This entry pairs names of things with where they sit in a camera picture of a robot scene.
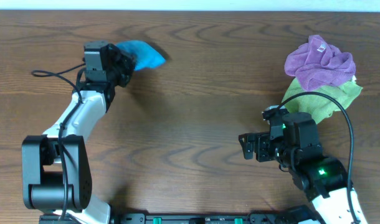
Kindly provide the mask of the green microfiber cloth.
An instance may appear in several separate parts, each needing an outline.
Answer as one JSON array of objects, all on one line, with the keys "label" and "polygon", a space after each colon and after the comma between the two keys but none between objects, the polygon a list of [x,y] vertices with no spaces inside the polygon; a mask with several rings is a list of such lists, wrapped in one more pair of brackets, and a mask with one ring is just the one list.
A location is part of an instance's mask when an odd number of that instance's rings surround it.
[{"label": "green microfiber cloth", "polygon": [[[322,86],[315,92],[334,98],[344,109],[360,95],[362,87],[356,82],[348,81],[340,86]],[[332,116],[335,111],[341,111],[332,101],[316,95],[299,96],[285,104],[290,113],[310,113],[316,124]]]}]

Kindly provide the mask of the blue microfiber cloth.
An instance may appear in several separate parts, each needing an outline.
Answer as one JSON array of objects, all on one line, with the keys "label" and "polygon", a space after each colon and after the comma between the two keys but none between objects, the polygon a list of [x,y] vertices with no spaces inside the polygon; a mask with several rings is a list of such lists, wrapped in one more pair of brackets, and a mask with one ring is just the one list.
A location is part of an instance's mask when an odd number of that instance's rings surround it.
[{"label": "blue microfiber cloth", "polygon": [[134,56],[134,71],[158,68],[166,62],[166,59],[156,49],[142,40],[127,40],[117,43],[116,46]]}]

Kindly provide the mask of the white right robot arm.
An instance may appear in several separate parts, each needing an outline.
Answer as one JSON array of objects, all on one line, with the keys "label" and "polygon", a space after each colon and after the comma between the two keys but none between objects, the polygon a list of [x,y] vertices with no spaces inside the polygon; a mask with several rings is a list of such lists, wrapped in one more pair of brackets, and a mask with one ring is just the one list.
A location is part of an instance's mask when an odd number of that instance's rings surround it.
[{"label": "white right robot arm", "polygon": [[239,142],[245,159],[277,161],[325,223],[367,222],[344,165],[323,155],[317,133],[246,133],[239,135]]}]

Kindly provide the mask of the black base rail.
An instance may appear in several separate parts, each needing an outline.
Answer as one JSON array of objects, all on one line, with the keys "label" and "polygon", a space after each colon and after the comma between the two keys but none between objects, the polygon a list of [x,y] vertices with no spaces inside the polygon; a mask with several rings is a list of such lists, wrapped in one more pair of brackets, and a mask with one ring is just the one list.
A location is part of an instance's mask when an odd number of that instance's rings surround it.
[{"label": "black base rail", "polygon": [[292,207],[281,212],[252,210],[248,214],[113,214],[109,224],[296,224],[324,223],[319,214],[307,206]]}]

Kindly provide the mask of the purple microfiber cloth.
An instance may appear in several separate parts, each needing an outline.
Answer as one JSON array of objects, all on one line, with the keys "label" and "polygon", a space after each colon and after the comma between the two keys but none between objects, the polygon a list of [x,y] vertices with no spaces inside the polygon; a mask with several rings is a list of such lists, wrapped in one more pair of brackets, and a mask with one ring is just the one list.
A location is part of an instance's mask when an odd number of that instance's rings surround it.
[{"label": "purple microfiber cloth", "polygon": [[303,90],[314,91],[353,81],[356,64],[351,53],[328,44],[320,35],[311,35],[287,56],[284,71],[295,77]]}]

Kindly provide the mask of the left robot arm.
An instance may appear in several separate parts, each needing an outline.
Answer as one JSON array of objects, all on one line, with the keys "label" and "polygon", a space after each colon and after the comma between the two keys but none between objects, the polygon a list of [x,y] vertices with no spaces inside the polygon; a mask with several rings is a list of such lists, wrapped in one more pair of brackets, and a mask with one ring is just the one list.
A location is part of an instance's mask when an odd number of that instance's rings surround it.
[{"label": "left robot arm", "polygon": [[28,209],[51,213],[58,221],[110,223],[112,209],[92,193],[85,142],[108,111],[116,86],[125,87],[136,56],[105,41],[84,45],[83,64],[72,99],[61,117],[41,135],[22,142],[22,195]]}]

